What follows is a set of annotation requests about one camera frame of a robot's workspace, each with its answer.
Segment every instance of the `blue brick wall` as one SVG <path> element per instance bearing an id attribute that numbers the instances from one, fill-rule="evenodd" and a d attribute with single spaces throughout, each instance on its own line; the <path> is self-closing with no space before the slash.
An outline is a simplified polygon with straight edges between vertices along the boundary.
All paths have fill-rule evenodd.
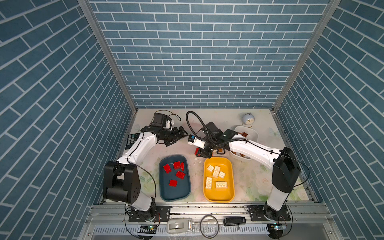
<path id="1" fill-rule="evenodd" d="M 0 239 L 72 239 L 131 110 L 76 0 L 0 1 Z"/>
<path id="2" fill-rule="evenodd" d="M 139 108 L 271 108 L 327 3 L 91 1 Z"/>
<path id="3" fill-rule="evenodd" d="M 383 12 L 342 0 L 278 110 L 345 239 L 383 239 Z"/>

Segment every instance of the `blue tray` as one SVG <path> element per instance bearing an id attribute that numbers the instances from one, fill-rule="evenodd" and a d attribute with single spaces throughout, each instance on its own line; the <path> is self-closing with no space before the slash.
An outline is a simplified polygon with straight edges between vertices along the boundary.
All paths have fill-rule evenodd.
<path id="1" fill-rule="evenodd" d="M 174 169 L 173 163 L 174 162 L 183 162 L 184 163 L 184 171 L 181 171 L 181 168 Z M 170 173 L 166 173 L 163 166 L 169 164 L 171 168 Z M 181 171 L 185 173 L 184 179 L 180 179 L 176 177 L 177 171 Z M 172 157 L 166 157 L 159 163 L 159 179 L 160 179 L 160 197 L 162 200 L 166 202 L 171 202 L 179 199 L 184 199 L 188 197 L 188 195 L 191 193 L 191 181 L 189 178 L 189 171 L 188 171 L 188 164 L 185 157 L 181 155 L 176 155 Z M 177 186 L 171 187 L 169 185 L 169 180 L 176 180 Z"/>

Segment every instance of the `black mounting plate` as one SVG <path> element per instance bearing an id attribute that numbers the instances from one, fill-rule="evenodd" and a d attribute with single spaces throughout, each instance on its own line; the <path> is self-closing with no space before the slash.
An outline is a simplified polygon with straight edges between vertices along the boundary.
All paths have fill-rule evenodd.
<path id="1" fill-rule="evenodd" d="M 260 222 L 260 221 L 270 221 L 264 216 L 264 205 L 248 205 L 247 210 L 249 211 L 249 215 L 251 217 L 251 221 Z M 280 209 L 280 217 L 282 221 L 288 222 L 291 220 L 291 216 L 288 212 L 287 206 L 283 205 Z"/>
<path id="2" fill-rule="evenodd" d="M 156 206 L 156 215 L 160 213 L 160 221 L 167 222 L 169 220 L 170 206 Z M 137 215 L 132 212 L 132 215 L 129 216 L 129 222 L 145 222 L 144 220 L 138 219 Z"/>

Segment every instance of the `table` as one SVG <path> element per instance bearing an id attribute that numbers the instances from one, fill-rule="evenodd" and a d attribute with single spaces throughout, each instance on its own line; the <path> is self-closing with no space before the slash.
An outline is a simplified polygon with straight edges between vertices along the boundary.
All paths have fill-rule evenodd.
<path id="1" fill-rule="evenodd" d="M 139 109 L 134 120 L 130 134 L 140 132 L 140 129 L 149 125 L 153 114 L 158 109 Z M 175 116 L 171 118 L 175 121 L 175 126 L 183 126 L 190 134 L 190 129 L 185 120 L 187 111 L 195 111 L 205 124 L 213 122 L 223 132 L 226 129 L 234 129 L 242 124 L 241 118 L 246 113 L 252 113 L 255 116 L 255 122 L 252 129 L 259 134 L 258 142 L 273 148 L 283 149 L 284 142 L 281 139 L 277 126 L 268 109 L 168 109 L 174 114 L 178 114 L 182 119 L 178 121 Z M 199 120 L 189 115 L 189 122 L 194 131 L 197 132 L 202 126 Z M 166 147 L 163 144 L 156 144 L 147 154 L 143 162 L 137 164 L 149 171 L 156 181 L 157 196 L 156 202 L 164 202 L 159 194 L 159 162 L 165 157 L 172 155 L 183 155 L 188 162 L 189 175 L 192 190 L 186 199 L 177 200 L 173 203 L 209 203 L 203 195 L 203 167 L 205 158 L 195 157 L 195 146 L 187 144 L 185 137 L 177 143 Z M 238 160 L 230 156 L 227 151 L 225 155 L 217 155 L 228 158 L 233 167 L 233 177 L 235 181 L 235 198 L 233 202 L 246 201 L 266 201 L 272 188 L 272 171 L 255 160 Z M 154 184 L 151 177 L 139 169 L 141 190 L 149 196 L 154 196 Z M 304 187 L 296 187 L 289 195 L 288 200 L 306 201 L 309 200 Z"/>

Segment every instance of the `yellow plastic tray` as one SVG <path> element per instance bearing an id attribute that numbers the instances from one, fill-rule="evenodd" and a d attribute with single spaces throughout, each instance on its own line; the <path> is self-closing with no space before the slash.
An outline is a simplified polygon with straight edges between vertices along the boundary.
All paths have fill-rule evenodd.
<path id="1" fill-rule="evenodd" d="M 209 165 L 219 166 L 220 171 L 225 173 L 224 179 L 222 178 L 212 178 L 212 189 L 205 188 L 205 181 L 207 177 L 212 177 L 213 171 L 210 172 L 207 170 Z M 216 190 L 216 181 L 226 181 L 228 184 L 227 189 Z M 205 198 L 210 202 L 218 203 L 228 203 L 235 198 L 235 183 L 233 181 L 233 170 L 232 163 L 225 157 L 212 157 L 207 158 L 204 162 L 204 180 L 203 180 L 203 192 Z"/>

